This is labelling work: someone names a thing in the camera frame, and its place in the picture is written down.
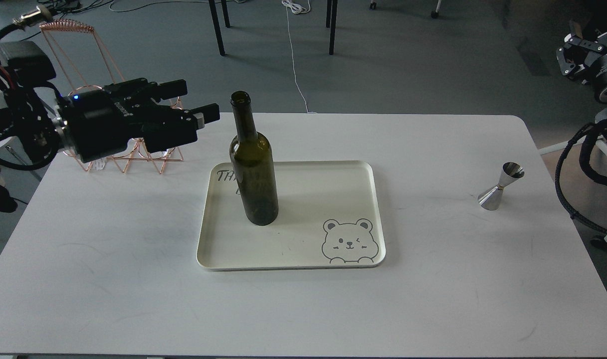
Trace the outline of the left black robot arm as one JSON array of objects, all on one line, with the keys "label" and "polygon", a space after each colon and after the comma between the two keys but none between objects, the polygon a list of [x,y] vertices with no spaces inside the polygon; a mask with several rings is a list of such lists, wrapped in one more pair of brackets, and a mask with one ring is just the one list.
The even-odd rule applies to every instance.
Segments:
[{"label": "left black robot arm", "polygon": [[[166,83],[144,78],[62,96],[52,84],[55,70],[48,55],[32,41],[4,42],[15,30],[64,23],[56,7],[37,5],[0,30],[0,142],[17,138],[29,164],[0,158],[2,167],[39,170],[60,152],[88,163],[124,152],[142,139],[149,152],[164,152],[198,140],[198,130],[220,119],[217,104],[195,109],[162,105],[187,93],[185,80]],[[13,213],[17,203],[0,181],[0,212]]]}]

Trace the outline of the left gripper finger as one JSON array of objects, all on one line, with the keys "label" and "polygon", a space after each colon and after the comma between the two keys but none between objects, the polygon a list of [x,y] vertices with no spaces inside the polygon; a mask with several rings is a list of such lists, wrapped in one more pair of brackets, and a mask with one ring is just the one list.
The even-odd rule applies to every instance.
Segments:
[{"label": "left gripper finger", "polygon": [[220,119],[220,108],[218,104],[203,105],[191,109],[191,114],[196,118],[198,128],[203,128],[205,125]]},{"label": "left gripper finger", "polygon": [[147,96],[154,100],[169,100],[185,96],[188,93],[187,82],[184,79],[171,80],[168,82],[150,82]]}]

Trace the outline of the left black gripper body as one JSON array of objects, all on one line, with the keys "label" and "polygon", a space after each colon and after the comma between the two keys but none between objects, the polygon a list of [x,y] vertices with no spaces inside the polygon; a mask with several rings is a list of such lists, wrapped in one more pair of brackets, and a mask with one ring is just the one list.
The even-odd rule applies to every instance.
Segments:
[{"label": "left black gripper body", "polygon": [[183,111],[147,96],[149,82],[120,82],[59,100],[62,143],[82,162],[122,152],[142,138],[149,152],[198,140],[198,123]]}]

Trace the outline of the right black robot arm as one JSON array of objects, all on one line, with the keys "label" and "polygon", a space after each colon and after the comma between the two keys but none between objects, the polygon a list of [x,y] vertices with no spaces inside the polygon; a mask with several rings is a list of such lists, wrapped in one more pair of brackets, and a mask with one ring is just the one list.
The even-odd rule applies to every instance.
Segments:
[{"label": "right black robot arm", "polygon": [[[595,101],[607,106],[607,31],[598,35],[595,39],[586,39],[582,34],[581,27],[576,22],[571,21],[570,32],[566,36],[565,42],[556,49],[556,59],[563,77],[574,81],[581,80],[583,83],[590,85],[594,92]],[[582,143],[579,153],[579,165],[582,172],[591,181],[607,187],[607,176],[598,173],[591,164],[592,153],[595,148],[599,148],[607,155],[607,108],[593,122],[581,127],[567,141],[554,172],[557,197],[564,209],[570,214],[570,218],[599,233],[593,237],[593,244],[607,246],[607,228],[581,214],[568,202],[562,191],[561,172],[563,165],[570,150],[579,142]]]}]

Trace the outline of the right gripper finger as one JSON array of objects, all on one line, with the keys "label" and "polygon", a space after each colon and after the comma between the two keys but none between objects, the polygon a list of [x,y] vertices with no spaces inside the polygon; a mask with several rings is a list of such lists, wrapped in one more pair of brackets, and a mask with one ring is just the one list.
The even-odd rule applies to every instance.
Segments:
[{"label": "right gripper finger", "polygon": [[585,26],[586,38],[597,38],[607,32],[607,14],[593,14]]},{"label": "right gripper finger", "polygon": [[561,75],[568,79],[582,76],[586,70],[588,54],[596,49],[596,43],[577,34],[568,34],[565,43],[557,48],[556,58]]}]

